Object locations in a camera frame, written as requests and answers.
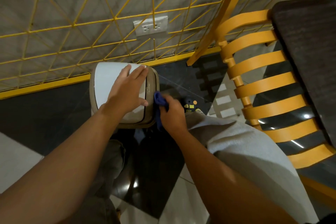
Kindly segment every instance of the pants leg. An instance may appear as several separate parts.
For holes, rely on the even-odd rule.
[[[292,163],[265,133],[196,112],[186,115],[186,120],[191,134],[212,154],[253,182],[298,223],[319,221]]]
[[[82,205],[71,217],[73,224],[120,224],[116,209],[110,200],[113,180],[124,165],[125,149],[117,140],[110,140],[104,152],[97,175]]]

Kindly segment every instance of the hand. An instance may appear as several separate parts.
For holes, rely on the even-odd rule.
[[[148,106],[147,100],[139,97],[139,91],[148,74],[148,68],[139,66],[128,75],[130,70],[131,65],[129,64],[121,70],[107,98],[107,103],[114,103],[123,115],[140,105]]]
[[[184,108],[177,99],[169,95],[163,95],[169,104],[168,112],[163,106],[160,106],[160,118],[165,130],[174,137],[174,134],[188,131]]]

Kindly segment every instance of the rag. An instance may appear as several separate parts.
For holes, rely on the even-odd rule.
[[[164,99],[164,97],[161,95],[160,91],[156,91],[154,93],[154,103],[155,103],[155,121],[157,124],[157,129],[159,131],[164,131],[164,128],[162,126],[161,118],[160,118],[160,109],[159,106],[164,106],[166,108],[166,111],[169,109],[168,102]]]

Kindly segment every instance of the yellow metal grid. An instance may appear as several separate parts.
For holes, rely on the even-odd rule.
[[[58,26],[58,27],[50,27],[50,28],[32,30],[31,25],[32,25],[32,22],[33,22],[34,17],[35,17],[38,1],[39,0],[34,0],[33,10],[31,12],[31,16],[30,16],[30,20],[29,20],[29,26],[26,29],[21,28],[17,22],[15,22],[11,18],[8,18],[5,15],[3,15],[3,17],[6,17],[6,19],[9,22],[11,22],[13,24],[13,26],[15,26],[17,28],[20,28],[20,30],[22,30],[22,31],[19,32],[19,33],[0,35],[0,39],[5,39],[7,37],[15,37],[15,36],[19,36],[19,35],[27,35],[27,39],[24,43],[24,48],[23,48],[23,53],[22,53],[21,58],[0,62],[0,65],[6,65],[6,64],[14,63],[14,62],[21,62],[21,66],[22,66],[23,61],[34,62],[34,59],[36,59],[36,58],[49,57],[49,56],[53,57],[53,61],[51,62],[51,64],[48,67],[44,67],[41,64],[34,63],[36,66],[39,66],[41,69],[43,68],[43,71],[28,73],[28,74],[22,74],[21,73],[21,68],[22,67],[20,67],[19,74],[17,76],[8,76],[8,77],[1,78],[0,79],[0,87],[5,88],[4,90],[9,90],[8,87],[6,89],[6,86],[7,86],[6,81],[10,80],[10,79],[18,79],[17,86],[15,88],[19,88],[20,87],[20,80],[24,79],[24,78],[27,78],[28,76],[32,76],[32,75],[41,74],[41,75],[45,75],[45,76],[42,80],[33,80],[30,77],[29,81],[31,81],[31,84],[29,84],[29,85],[43,84],[45,82],[50,81],[50,80],[48,80],[48,77],[47,77],[48,73],[53,73],[54,75],[57,76],[57,79],[64,79],[64,78],[72,77],[73,72],[76,68],[82,70],[82,73],[80,73],[80,74],[88,74],[90,71],[84,65],[96,63],[96,62],[99,62],[99,61],[115,61],[115,60],[117,60],[117,61],[122,62],[126,58],[128,58],[132,62],[140,63],[140,62],[146,61],[145,58],[148,57],[150,54],[153,55],[154,60],[165,58],[165,56],[167,56],[167,53],[169,53],[169,52],[173,52],[172,55],[175,55],[175,56],[181,55],[186,51],[190,51],[190,48],[196,48],[197,44],[200,42],[200,40],[206,34],[209,26],[211,25],[211,23],[213,21],[213,18],[218,13],[218,11],[220,9],[220,6],[221,6],[221,4],[224,0],[213,1],[213,2],[203,2],[203,3],[198,4],[198,5],[196,5],[196,2],[199,1],[199,0],[190,0],[189,5],[187,7],[175,8],[175,9],[170,9],[170,10],[158,10],[158,8],[166,0],[162,0],[156,6],[155,6],[155,3],[154,3],[154,0],[151,0],[152,1],[151,10],[152,11],[150,13],[129,15],[129,16],[124,16],[124,17],[119,17],[119,16],[120,16],[121,12],[123,11],[123,9],[127,6],[127,4],[131,0],[127,0],[116,14],[113,13],[108,0],[105,0],[105,2],[107,4],[107,7],[109,9],[109,13],[111,14],[111,18],[110,19],[105,19],[105,20],[83,22],[83,23],[78,23],[78,18],[80,17],[82,11],[84,10],[88,0],[84,0],[84,2],[82,3],[82,5],[81,5],[81,7],[80,7],[80,9],[79,9],[79,11],[78,11],[78,13],[75,16],[75,19],[73,21],[71,21],[68,18],[68,16],[65,14],[65,12],[61,9],[61,7],[54,0],[49,0],[50,3],[53,5],[53,7],[66,19],[66,21],[68,21],[69,24],[68,25],[63,25],[63,26]],[[276,1],[280,1],[280,0],[265,0],[265,1],[266,2],[264,2],[263,7],[261,7],[260,2],[257,4],[257,3],[254,2],[254,0],[240,0],[239,2],[241,4],[238,4],[236,6],[237,10],[235,10],[233,15],[238,14],[238,13],[242,13],[242,12],[246,12],[246,11],[251,11],[251,10],[262,10],[262,9],[265,9],[265,8],[269,8],[270,5],[272,5]],[[201,7],[208,7],[208,9],[205,12],[203,12],[202,14],[200,14],[198,17],[193,18],[193,20],[187,25],[187,19],[188,19],[190,10],[195,9],[195,8],[201,8]],[[172,36],[170,38],[166,39],[163,43],[161,43],[159,45],[156,45],[155,39],[148,38],[147,40],[145,40],[141,44],[139,44],[136,48],[134,48],[132,51],[129,51],[127,43],[137,41],[137,39],[128,39],[128,37],[136,30],[136,28],[134,28],[132,31],[130,31],[126,36],[123,36],[123,34],[120,30],[120,26],[118,24],[118,22],[120,20],[129,19],[129,18],[137,18],[137,17],[143,17],[144,16],[144,18],[142,19],[142,22],[143,22],[149,16],[152,16],[153,20],[155,20],[155,15],[166,14],[166,13],[175,12],[175,11],[178,11],[179,13],[174,18],[170,18],[169,23],[173,22],[179,16],[183,15],[186,12],[186,16],[183,19],[183,23],[182,23],[183,26],[182,26],[181,30],[169,32],[169,34],[171,34]],[[209,15],[210,12],[213,12],[214,16],[212,16],[212,19],[207,21],[205,23],[205,25],[198,26],[198,27],[193,27],[193,28],[191,27],[191,25],[193,25],[195,22],[199,21],[201,18],[204,18],[204,16],[206,14]],[[95,41],[93,41],[92,43],[90,43],[90,40],[79,30],[79,26],[96,24],[96,23],[108,23],[108,24],[103,29],[103,31],[99,34],[98,38],[95,39]],[[115,24],[115,26],[117,28],[117,31],[120,34],[121,41],[111,42],[111,43],[107,43],[107,44],[97,44],[99,39],[103,36],[103,34],[108,30],[109,27],[111,27],[112,23]],[[235,39],[235,38],[239,37],[241,34],[247,33],[247,31],[256,32],[256,31],[259,31],[259,30],[268,30],[270,27],[271,27],[271,25],[261,25],[261,26],[258,26],[258,27],[243,28],[243,29],[240,29],[237,32],[230,32],[227,35],[227,37],[229,39]],[[39,32],[43,33],[43,32],[46,32],[46,31],[53,31],[53,30],[57,30],[57,29],[68,29],[68,31],[65,34],[63,40],[61,41],[61,45],[58,48],[57,52],[45,53],[45,54],[42,54],[42,55],[32,56],[32,57],[27,57],[26,56],[27,46],[28,46],[28,42],[29,42],[30,38],[34,38],[35,40],[44,44],[46,47],[50,48],[50,46],[47,43],[45,43],[45,41],[43,39],[39,38],[34,33],[39,33]],[[62,50],[65,42],[67,41],[67,39],[70,35],[70,31],[72,29],[77,30],[79,32],[79,34],[81,34],[86,39],[87,46],[83,47],[83,48]],[[204,33],[203,33],[203,36],[200,39],[196,39],[194,41],[187,41],[191,37],[197,36],[197,33],[199,33],[202,30],[204,31]],[[183,34],[186,33],[186,32],[191,32],[191,34],[189,36],[187,36],[185,39],[182,39]],[[179,38],[179,41],[178,41],[177,44],[162,47],[162,45],[164,45],[166,42],[168,42],[170,39],[173,39],[174,37]],[[145,50],[145,51],[141,51],[141,52],[136,52],[140,47],[147,44],[148,42],[152,43],[151,46],[153,47],[153,49]],[[112,57],[111,54],[120,45],[123,45],[125,47],[126,53],[124,55],[119,55],[119,56]],[[113,46],[113,48],[107,55],[101,57],[100,59],[81,63],[81,61],[86,57],[86,55],[88,55],[88,53],[90,51],[96,51],[97,48],[103,47],[103,46]],[[77,63],[74,63],[71,59],[69,59],[67,57],[67,54],[69,54],[71,52],[75,52],[75,51],[85,51],[82,58]],[[160,55],[157,56],[158,51],[165,51],[165,52],[163,52],[163,54],[160,52]],[[134,58],[138,57],[138,56],[140,56],[140,58],[137,61],[135,61]],[[70,65],[60,67],[60,68],[53,68],[53,64],[55,63],[57,58],[65,59],[66,61],[68,61],[70,63]],[[62,76],[61,74],[58,73],[58,70],[61,70],[61,69],[70,69],[70,73],[67,76]]]

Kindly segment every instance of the electrical outlet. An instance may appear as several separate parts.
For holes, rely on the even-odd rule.
[[[136,28],[141,21],[133,21]],[[167,31],[168,16],[161,16],[155,18],[155,25],[153,24],[153,18],[144,20],[140,26],[135,30],[136,36],[150,35],[154,33]]]

